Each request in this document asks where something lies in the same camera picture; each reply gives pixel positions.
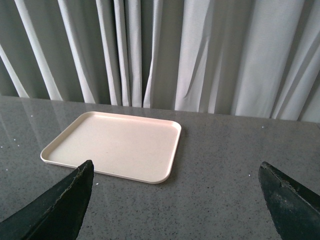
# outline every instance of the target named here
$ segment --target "speckled stone surface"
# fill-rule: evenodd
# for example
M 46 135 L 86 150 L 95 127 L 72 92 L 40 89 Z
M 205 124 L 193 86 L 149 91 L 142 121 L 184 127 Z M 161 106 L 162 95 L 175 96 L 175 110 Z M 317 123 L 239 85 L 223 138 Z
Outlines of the speckled stone surface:
M 0 221 L 72 172 L 40 152 L 89 111 L 172 120 L 182 132 L 163 183 L 95 174 L 79 240 L 279 240 L 258 180 L 263 161 L 320 194 L 315 123 L 0 96 Z

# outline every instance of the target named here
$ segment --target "curtain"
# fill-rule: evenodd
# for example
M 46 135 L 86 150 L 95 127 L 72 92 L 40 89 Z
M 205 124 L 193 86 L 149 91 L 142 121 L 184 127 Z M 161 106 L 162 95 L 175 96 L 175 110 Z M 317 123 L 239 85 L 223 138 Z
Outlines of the curtain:
M 3 0 L 0 95 L 320 123 L 320 0 Z

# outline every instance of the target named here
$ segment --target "beige tray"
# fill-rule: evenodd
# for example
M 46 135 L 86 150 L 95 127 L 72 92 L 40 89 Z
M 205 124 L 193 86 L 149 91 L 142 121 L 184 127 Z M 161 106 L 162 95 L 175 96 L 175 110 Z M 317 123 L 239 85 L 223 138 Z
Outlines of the beige tray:
M 170 175 L 180 133 L 175 121 L 91 111 L 40 156 L 46 163 L 72 168 L 90 159 L 96 173 L 158 184 Z

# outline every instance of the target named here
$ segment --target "gray curtain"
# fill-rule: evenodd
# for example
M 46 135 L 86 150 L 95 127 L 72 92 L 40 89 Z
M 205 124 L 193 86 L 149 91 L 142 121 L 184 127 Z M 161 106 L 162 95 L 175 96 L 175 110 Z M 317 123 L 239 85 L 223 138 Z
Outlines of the gray curtain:
M 320 0 L 2 0 L 0 95 L 320 123 Z

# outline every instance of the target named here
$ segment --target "countertop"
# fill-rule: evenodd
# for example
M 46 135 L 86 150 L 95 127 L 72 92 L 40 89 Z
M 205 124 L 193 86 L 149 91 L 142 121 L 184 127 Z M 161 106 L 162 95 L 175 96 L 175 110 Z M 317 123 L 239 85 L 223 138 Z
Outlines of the countertop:
M 163 183 L 95 173 L 78 240 L 279 240 L 258 180 L 263 161 L 320 194 L 315 123 L 0 96 L 0 221 L 73 171 L 40 152 L 89 111 L 172 120 L 182 132 Z

